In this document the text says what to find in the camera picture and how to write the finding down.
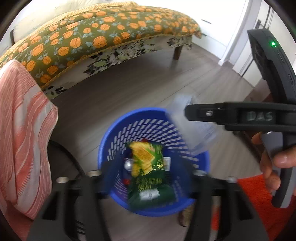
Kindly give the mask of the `person's right hand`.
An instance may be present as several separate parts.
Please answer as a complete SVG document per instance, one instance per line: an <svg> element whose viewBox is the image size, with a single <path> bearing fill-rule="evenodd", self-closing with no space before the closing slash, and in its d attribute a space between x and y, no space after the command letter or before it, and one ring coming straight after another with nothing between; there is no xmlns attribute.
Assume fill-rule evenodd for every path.
<svg viewBox="0 0 296 241"><path fill-rule="evenodd" d="M268 157L266 151L263 152L260 160L260 169L262 171L265 185L269 193L274 192L280 187L280 177L273 171L273 165L282 169L295 167L296 164L296 148L295 146L284 150L273 157Z"/></svg>

